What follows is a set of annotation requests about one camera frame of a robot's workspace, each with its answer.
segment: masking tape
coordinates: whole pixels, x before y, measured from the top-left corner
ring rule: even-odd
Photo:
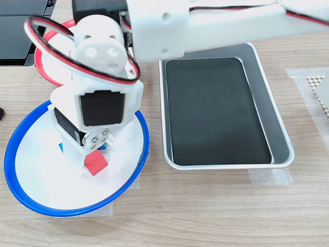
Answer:
[[[284,185],[293,182],[289,168],[282,169],[249,169],[252,184]]]
[[[286,69],[289,78],[293,79],[306,107],[320,133],[320,136],[329,150],[329,121],[317,96],[308,82],[308,77],[325,76],[329,77],[329,67],[324,68],[299,68]]]
[[[131,184],[128,189],[139,189],[140,188],[140,174],[135,179],[135,181]],[[90,213],[86,213],[83,215],[73,216],[74,218],[88,218],[88,217],[104,217],[104,216],[112,216],[113,215],[113,202],[95,210]]]

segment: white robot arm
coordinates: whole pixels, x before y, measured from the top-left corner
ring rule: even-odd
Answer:
[[[72,84],[52,92],[49,110],[64,155],[77,165],[83,165],[86,155],[103,143],[111,144],[139,110],[143,84],[135,59],[167,60],[191,51],[329,28],[327,0],[283,0],[256,7],[190,7],[188,0],[75,0],[73,9],[74,34],[35,16],[25,23],[25,30],[38,48],[73,72]],[[39,37],[34,24],[52,27],[74,40],[71,58]],[[135,59],[128,52],[131,45]],[[127,64],[133,69],[128,71]]]

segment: metal tray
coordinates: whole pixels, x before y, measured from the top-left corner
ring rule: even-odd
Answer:
[[[254,45],[247,43],[206,51],[191,52],[185,54],[185,56],[179,60],[213,58],[237,58],[241,61],[272,160],[270,164],[176,164],[172,152],[166,79],[166,63],[169,60],[164,60],[159,62],[159,66],[163,156],[166,162],[173,168],[179,170],[284,168],[290,165],[295,158],[295,152],[283,125]]]

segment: wood grain surface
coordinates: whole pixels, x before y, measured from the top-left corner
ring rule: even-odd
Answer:
[[[71,19],[68,0],[53,18]],[[0,67],[0,246],[329,246],[329,153],[286,68],[329,67],[329,33],[255,43],[296,151],[290,185],[253,185],[247,170],[172,169],[162,157],[159,73],[143,64],[141,111],[151,136],[140,189],[114,201],[113,216],[53,218],[17,201],[3,158],[23,118],[56,86],[32,67]]]

